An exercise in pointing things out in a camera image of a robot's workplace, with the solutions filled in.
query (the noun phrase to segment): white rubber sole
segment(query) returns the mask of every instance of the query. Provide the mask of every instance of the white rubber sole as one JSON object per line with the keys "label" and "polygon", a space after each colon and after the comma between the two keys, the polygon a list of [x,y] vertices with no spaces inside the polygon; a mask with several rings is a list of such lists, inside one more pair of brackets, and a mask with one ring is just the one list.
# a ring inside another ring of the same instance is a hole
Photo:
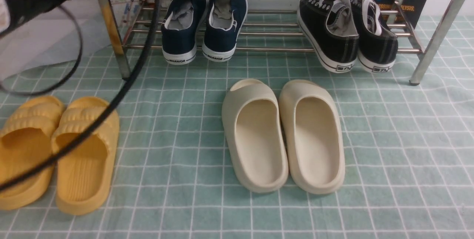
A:
{"label": "white rubber sole", "polygon": [[360,50],[357,50],[357,57],[359,58],[360,63],[362,64],[362,68],[366,72],[370,72],[374,74],[386,73],[393,67],[393,64],[395,64],[395,60],[387,64],[378,64],[378,63],[372,62],[368,60],[366,57],[364,57],[364,55],[362,54]]}
{"label": "white rubber sole", "polygon": [[354,66],[354,64],[356,63],[356,60],[354,59],[353,61],[351,62],[347,62],[347,63],[341,63],[341,62],[336,62],[330,58],[328,58],[324,52],[322,51],[320,45],[318,44],[318,42],[316,41],[315,38],[313,38],[313,36],[311,35],[310,33],[310,30],[308,29],[308,27],[306,27],[305,23],[303,22],[303,20],[301,19],[301,15],[300,15],[300,9],[298,8],[298,10],[296,11],[296,15],[297,15],[297,18],[298,18],[298,25],[300,26],[301,28],[301,31],[303,32],[303,34],[305,35],[305,37],[311,42],[311,44],[313,45],[313,48],[316,52],[316,55],[318,56],[318,59],[320,60],[321,62],[321,65],[323,65],[323,67],[330,71],[330,72],[333,72],[333,73],[336,73],[336,74],[341,74],[341,73],[346,73],[346,72],[349,72],[352,67]]}
{"label": "white rubber sole", "polygon": [[229,50],[227,52],[216,52],[208,48],[203,42],[203,54],[208,60],[213,62],[225,62],[230,60],[230,58],[232,58],[232,55],[234,55],[236,48],[237,44],[232,50]]}
{"label": "white rubber sole", "polygon": [[[245,12],[245,16],[244,16],[244,20],[242,21],[242,25],[240,26],[240,28],[237,32],[237,38],[240,34],[240,30],[242,30],[242,27],[244,26],[244,23],[247,20],[248,0],[245,0],[245,3],[247,5],[247,11]],[[234,46],[234,48],[227,51],[227,52],[217,52],[217,51],[211,50],[210,48],[208,48],[206,46],[206,44],[204,43],[204,39],[203,39],[203,54],[204,54],[204,56],[208,60],[213,61],[213,62],[226,62],[226,61],[230,60],[230,58],[232,58],[232,56],[234,55],[234,52],[237,48],[237,38],[236,38],[236,45]]]}
{"label": "white rubber sole", "polygon": [[196,58],[197,53],[196,43],[191,51],[183,54],[169,54],[163,50],[163,57],[167,63],[171,65],[185,65],[192,62]]}

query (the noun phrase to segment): slipper strap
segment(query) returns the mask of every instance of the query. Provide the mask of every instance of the slipper strap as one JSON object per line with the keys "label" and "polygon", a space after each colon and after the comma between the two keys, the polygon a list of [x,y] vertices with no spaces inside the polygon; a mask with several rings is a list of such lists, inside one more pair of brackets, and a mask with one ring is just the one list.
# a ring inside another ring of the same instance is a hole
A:
{"label": "slipper strap", "polygon": [[47,137],[51,137],[58,126],[62,111],[61,107],[50,102],[20,107],[6,121],[0,137],[24,128],[41,129]]}
{"label": "slipper strap", "polygon": [[[61,134],[82,133],[97,119],[104,109],[104,107],[66,109],[61,117],[58,129],[53,134],[52,140],[54,141]],[[93,132],[93,135],[97,136],[105,144],[107,153],[117,145],[117,134],[114,125],[114,119],[109,117]]]}
{"label": "slipper strap", "polygon": [[307,97],[315,97],[321,99],[329,105],[335,116],[338,117],[337,107],[331,95],[327,92],[326,89],[323,89],[322,87],[319,87],[317,85],[307,83],[288,84],[281,91],[280,101],[284,101],[285,103],[291,104],[288,105],[288,108],[296,110],[296,106],[301,101],[301,99]]}
{"label": "slipper strap", "polygon": [[244,106],[257,100],[269,100],[278,109],[278,101],[270,87],[265,84],[251,84],[227,93],[222,104],[222,111],[237,117]]}

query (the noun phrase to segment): sneaker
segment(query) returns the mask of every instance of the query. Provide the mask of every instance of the sneaker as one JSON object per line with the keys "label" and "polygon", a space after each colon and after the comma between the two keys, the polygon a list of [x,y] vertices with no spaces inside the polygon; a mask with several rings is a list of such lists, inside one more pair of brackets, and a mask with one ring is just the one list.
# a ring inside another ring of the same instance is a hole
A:
{"label": "sneaker", "polygon": [[325,69],[334,73],[352,69],[359,35],[349,0],[300,0],[297,18]]}
{"label": "sneaker", "polygon": [[209,0],[203,53],[210,61],[230,60],[247,12],[247,0]]}
{"label": "sneaker", "polygon": [[395,63],[397,36],[390,31],[374,0],[350,0],[352,14],[360,35],[358,57],[371,73],[386,73]]}
{"label": "sneaker", "polygon": [[188,64],[196,57],[196,35],[206,5],[206,0],[171,0],[161,24],[163,56],[169,64]]}

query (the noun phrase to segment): green grid mat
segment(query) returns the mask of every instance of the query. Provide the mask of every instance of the green grid mat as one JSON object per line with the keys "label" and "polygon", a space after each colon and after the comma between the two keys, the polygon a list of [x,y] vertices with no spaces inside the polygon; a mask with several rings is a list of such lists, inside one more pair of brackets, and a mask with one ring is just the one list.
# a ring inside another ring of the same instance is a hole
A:
{"label": "green grid mat", "polygon": [[[438,20],[420,20],[425,44]],[[240,38],[245,44],[310,46],[304,38]],[[53,175],[37,202],[0,212],[0,238],[473,239],[473,47],[474,18],[458,17],[417,87],[408,86],[414,55],[398,55],[387,74],[369,74],[360,65],[330,74],[314,53],[236,53],[227,63],[207,62],[199,53],[191,64],[174,67],[155,51],[118,108],[120,142],[107,202],[85,216],[63,214],[55,206]],[[138,54],[130,51],[130,60]],[[32,69],[7,82],[38,90],[70,68]],[[226,90],[247,77],[277,95],[291,79],[308,79],[330,92],[346,156],[339,191],[311,195],[290,178],[279,191],[261,195],[238,183],[220,110]],[[89,95],[110,100],[121,85],[107,47],[84,58],[73,79],[53,94],[66,104]],[[0,94],[0,101],[3,124],[26,99]]]}

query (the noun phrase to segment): yellow slipper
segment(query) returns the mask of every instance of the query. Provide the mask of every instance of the yellow slipper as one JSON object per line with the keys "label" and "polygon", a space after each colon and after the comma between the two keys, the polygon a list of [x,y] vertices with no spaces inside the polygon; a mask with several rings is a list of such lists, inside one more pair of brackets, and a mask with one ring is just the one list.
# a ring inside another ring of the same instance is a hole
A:
{"label": "yellow slipper", "polygon": [[[33,168],[52,154],[51,135],[64,104],[53,96],[37,97],[20,106],[0,131],[0,183]],[[30,204],[48,188],[54,167],[0,192],[0,210]]]}
{"label": "yellow slipper", "polygon": [[[97,97],[83,97],[72,102],[51,138],[54,153],[83,132],[108,104]],[[107,200],[118,137],[119,115],[114,111],[92,136],[58,161],[56,206],[59,210],[83,215]]]}

